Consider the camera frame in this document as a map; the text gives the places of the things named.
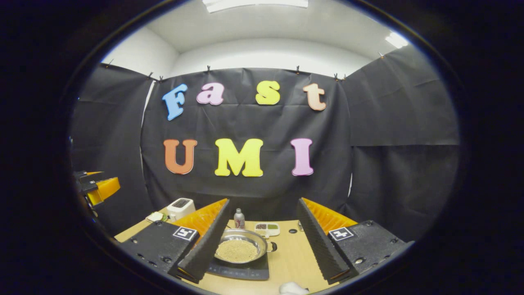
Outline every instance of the foam letter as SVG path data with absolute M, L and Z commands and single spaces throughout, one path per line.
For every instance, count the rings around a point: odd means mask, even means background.
M 219 147 L 219 166 L 215 170 L 216 175 L 229 176 L 228 163 L 235 175 L 240 173 L 244 163 L 246 163 L 246 167 L 242 171 L 242 175 L 248 177 L 263 175 L 263 171 L 260 169 L 260 147 L 264 145 L 262 140 L 248 139 L 240 153 L 229 138 L 217 139 L 215 144 Z
M 280 93 L 277 90 L 280 85 L 277 81 L 262 81 L 257 85 L 258 94 L 255 96 L 258 104 L 277 104 Z
M 176 139 L 164 140 L 166 147 L 166 167 L 169 171 L 176 174 L 188 174 L 193 169 L 193 150 L 197 141 L 194 139 L 186 139 L 182 142 L 185 146 L 185 163 L 183 165 L 177 164 L 177 146 L 179 141 Z
M 325 102 L 320 102 L 320 95 L 324 94 L 324 89 L 320 89 L 317 83 L 309 84 L 302 88 L 308 93 L 308 104 L 315 111 L 322 111 L 326 108 Z
M 169 91 L 162 97 L 162 100 L 166 102 L 167 105 L 167 119 L 169 121 L 178 117 L 184 109 L 178 105 L 184 104 L 184 93 L 179 93 L 180 91 L 184 92 L 188 89 L 186 84 L 180 84 L 175 89 Z
M 291 171 L 294 176 L 313 174 L 313 168 L 309 165 L 309 146 L 312 143 L 309 138 L 296 138 L 291 141 L 295 148 L 295 168 Z
M 210 103 L 217 106 L 224 101 L 222 94 L 224 93 L 224 85 L 220 83 L 207 83 L 202 86 L 202 91 L 196 96 L 196 101 L 202 104 Z

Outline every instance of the wooden table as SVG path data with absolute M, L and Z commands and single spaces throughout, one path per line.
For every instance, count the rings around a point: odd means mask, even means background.
M 254 230 L 255 223 L 246 221 L 246 229 Z M 303 288 L 308 288 L 310 292 L 317 292 L 330 287 L 320 273 L 316 264 L 313 251 L 308 243 L 303 231 L 295 234 L 289 232 L 294 228 L 298 230 L 298 221 L 276 222 L 280 226 L 280 235 L 269 237 L 268 243 L 273 241 L 277 243 L 278 249 L 275 252 L 268 253 L 269 263 L 269 280 L 250 281 L 233 278 L 221 277 L 212 273 L 206 273 L 200 283 L 195 284 L 187 280 L 182 280 L 199 288 L 224 295 L 234 294 L 253 294 L 253 295 L 272 295 L 279 294 L 278 288 L 286 282 L 296 282 Z M 138 224 L 130 227 L 122 233 L 115 236 L 116 240 L 123 242 L 139 231 L 144 229 L 150 223 L 143 220 Z M 233 220 L 228 225 L 234 228 Z

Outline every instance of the induction cooktop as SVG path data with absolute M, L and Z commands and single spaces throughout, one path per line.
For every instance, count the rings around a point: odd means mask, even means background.
M 213 257 L 208 268 L 209 273 L 215 275 L 244 280 L 268 280 L 269 265 L 267 254 L 245 264 L 232 264 Z

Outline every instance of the yellow letter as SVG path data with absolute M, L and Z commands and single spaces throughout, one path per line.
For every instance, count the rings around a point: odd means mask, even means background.
M 280 85 L 277 81 L 262 81 L 257 85 L 259 94 L 255 96 L 258 104 L 277 104 L 280 100 L 280 93 L 277 90 Z
M 235 175 L 240 173 L 244 163 L 246 163 L 246 167 L 242 171 L 242 175 L 248 177 L 263 175 L 263 171 L 260 169 L 260 147 L 264 145 L 262 140 L 248 139 L 240 153 L 229 138 L 217 139 L 215 144 L 219 147 L 219 167 L 215 170 L 216 175 L 228 176 L 230 174 L 229 169 L 227 169 L 228 163 Z

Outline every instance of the white toaster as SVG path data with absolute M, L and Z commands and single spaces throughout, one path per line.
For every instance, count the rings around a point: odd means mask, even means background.
M 195 212 L 195 204 L 191 199 L 180 198 L 167 206 L 167 212 L 171 222 L 174 222 L 189 213 Z

